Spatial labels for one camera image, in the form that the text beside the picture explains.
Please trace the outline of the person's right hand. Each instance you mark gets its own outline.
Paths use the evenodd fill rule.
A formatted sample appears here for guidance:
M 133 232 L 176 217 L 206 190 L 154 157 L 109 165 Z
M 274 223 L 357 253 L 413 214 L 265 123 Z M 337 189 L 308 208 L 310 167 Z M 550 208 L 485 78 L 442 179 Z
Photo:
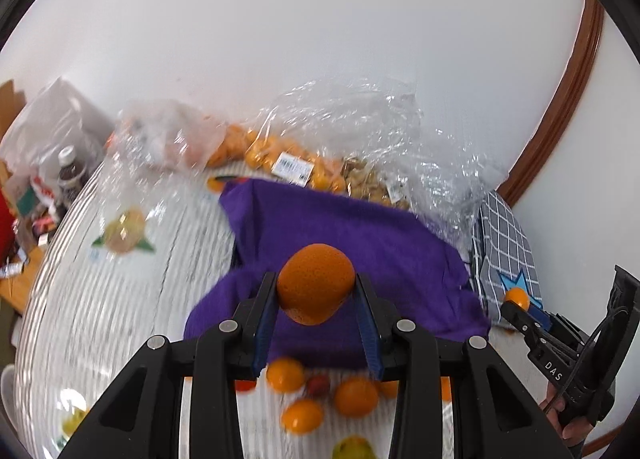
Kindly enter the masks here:
M 572 456 L 582 457 L 586 438 L 593 430 L 593 425 L 585 417 L 575 418 L 567 424 L 562 424 L 559 415 L 565 410 L 565 401 L 556 393 L 556 388 L 551 383 L 548 384 L 546 398 L 541 401 L 539 408 L 546 414 Z

